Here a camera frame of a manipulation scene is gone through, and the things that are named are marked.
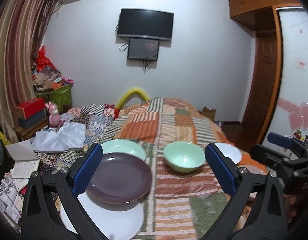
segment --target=pink heart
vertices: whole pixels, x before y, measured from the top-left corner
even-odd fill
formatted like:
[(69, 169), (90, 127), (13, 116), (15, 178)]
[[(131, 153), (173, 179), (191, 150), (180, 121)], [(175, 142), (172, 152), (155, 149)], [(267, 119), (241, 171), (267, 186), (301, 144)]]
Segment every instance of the pink heart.
[(302, 116), (298, 115), (297, 112), (289, 113), (289, 123), (291, 127), (291, 131), (295, 131), (300, 129), (304, 124), (304, 119)]
[(303, 116), (304, 123), (303, 129), (308, 129), (308, 104), (304, 103), (301, 105), (301, 116)]

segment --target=wooden stool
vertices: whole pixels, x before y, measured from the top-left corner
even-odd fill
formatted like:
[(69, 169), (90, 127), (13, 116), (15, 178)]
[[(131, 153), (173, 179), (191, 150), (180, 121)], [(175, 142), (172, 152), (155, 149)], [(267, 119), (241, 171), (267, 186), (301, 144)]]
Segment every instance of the wooden stool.
[(30, 127), (27, 130), (23, 127), (20, 127), (19, 125), (15, 126), (13, 129), (15, 130), (19, 141), (25, 141), (30, 139), (31, 137), (34, 137), (37, 131), (40, 131), (48, 124), (48, 118), (45, 118), (44, 120), (40, 121), (38, 124), (34, 125), (33, 127)]

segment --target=metal bolt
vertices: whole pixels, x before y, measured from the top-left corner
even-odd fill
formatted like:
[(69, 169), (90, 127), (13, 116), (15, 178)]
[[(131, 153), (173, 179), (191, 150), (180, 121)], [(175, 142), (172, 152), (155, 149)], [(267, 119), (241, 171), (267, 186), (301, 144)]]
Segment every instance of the metal bolt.
[(68, 172), (68, 168), (67, 167), (62, 167), (60, 168), (60, 173), (67, 173)]
[(270, 171), (270, 176), (275, 178), (277, 176), (276, 172), (275, 171)]
[(238, 169), (238, 172), (242, 173), (242, 174), (245, 174), (245, 173), (247, 173), (247, 168), (241, 167), (241, 168)]
[(38, 171), (33, 171), (32, 173), (31, 173), (31, 176), (32, 177), (36, 177), (38, 175)]

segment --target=green plate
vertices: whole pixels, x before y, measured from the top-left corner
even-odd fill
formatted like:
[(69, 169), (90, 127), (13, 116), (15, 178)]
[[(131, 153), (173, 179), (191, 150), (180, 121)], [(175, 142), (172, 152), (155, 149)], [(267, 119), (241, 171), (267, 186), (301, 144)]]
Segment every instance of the green plate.
[(107, 141), (105, 143), (102, 143), (103, 153), (127, 153), (130, 155), (134, 155), (141, 160), (146, 159), (146, 153), (144, 149), (139, 146), (137, 143), (128, 141), (128, 140), (122, 140), (122, 139), (116, 139)]
[(168, 165), (179, 172), (189, 173), (205, 162), (204, 150), (191, 142), (174, 142), (163, 150)]

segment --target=striped bedspread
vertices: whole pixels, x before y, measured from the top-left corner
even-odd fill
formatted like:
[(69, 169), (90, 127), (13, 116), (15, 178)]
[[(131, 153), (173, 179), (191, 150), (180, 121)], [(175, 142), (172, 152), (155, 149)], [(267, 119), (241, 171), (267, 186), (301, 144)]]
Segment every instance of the striped bedspread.
[[(164, 162), (163, 149), (175, 141), (193, 142), (202, 148), (212, 142), (228, 142), (221, 129), (183, 100), (153, 98), (121, 110), (118, 119), (93, 142), (115, 138), (139, 143), (153, 175), (151, 191), (142, 200), (144, 224), (134, 238), (201, 238), (221, 214), (228, 197), (207, 163), (190, 174), (177, 173)], [(240, 164), (260, 166), (244, 152)]]

